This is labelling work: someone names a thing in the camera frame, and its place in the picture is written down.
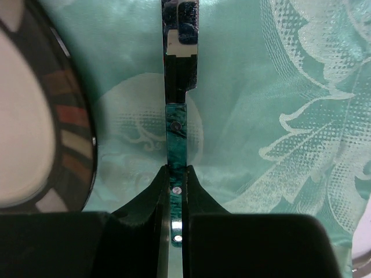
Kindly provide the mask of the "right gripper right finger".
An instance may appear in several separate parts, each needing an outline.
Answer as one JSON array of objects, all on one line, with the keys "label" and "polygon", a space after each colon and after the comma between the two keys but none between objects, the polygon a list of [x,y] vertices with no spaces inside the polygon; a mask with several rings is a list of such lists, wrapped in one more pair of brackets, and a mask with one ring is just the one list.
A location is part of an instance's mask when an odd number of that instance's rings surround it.
[{"label": "right gripper right finger", "polygon": [[232,214],[183,179],[184,277],[340,277],[321,223],[301,214]]}]

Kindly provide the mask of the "green patterned cloth placemat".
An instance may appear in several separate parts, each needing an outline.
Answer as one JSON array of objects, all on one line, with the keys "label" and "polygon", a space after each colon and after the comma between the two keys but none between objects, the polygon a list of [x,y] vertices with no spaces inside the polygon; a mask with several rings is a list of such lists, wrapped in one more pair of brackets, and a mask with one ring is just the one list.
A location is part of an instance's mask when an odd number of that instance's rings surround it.
[{"label": "green patterned cloth placemat", "polygon": [[[166,163],[160,1],[42,1],[88,88],[113,212]],[[309,214],[370,276],[370,2],[200,1],[188,158],[232,213]]]}]

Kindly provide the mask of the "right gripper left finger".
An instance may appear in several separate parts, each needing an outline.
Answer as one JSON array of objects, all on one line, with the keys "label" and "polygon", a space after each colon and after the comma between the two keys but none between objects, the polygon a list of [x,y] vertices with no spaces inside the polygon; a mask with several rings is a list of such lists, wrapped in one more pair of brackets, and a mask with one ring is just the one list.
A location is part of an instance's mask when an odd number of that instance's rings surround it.
[{"label": "right gripper left finger", "polygon": [[113,213],[1,215],[2,277],[166,277],[169,170]]}]

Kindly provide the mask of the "dark rimmed dinner plate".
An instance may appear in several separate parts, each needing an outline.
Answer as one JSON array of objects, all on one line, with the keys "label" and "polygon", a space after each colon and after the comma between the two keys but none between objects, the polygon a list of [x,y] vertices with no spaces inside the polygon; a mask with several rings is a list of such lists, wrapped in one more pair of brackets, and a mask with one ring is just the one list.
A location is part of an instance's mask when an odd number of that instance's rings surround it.
[{"label": "dark rimmed dinner plate", "polygon": [[69,51],[38,1],[1,2],[1,213],[80,211],[97,143]]}]

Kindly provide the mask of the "knife with green handle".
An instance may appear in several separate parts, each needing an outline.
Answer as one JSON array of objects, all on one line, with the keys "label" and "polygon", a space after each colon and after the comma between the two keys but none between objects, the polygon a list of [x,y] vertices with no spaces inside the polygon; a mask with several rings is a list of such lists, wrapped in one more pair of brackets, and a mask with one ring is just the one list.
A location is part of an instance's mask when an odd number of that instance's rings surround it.
[{"label": "knife with green handle", "polygon": [[183,176],[187,168],[186,94],[197,86],[199,1],[162,1],[170,240],[182,247]]}]

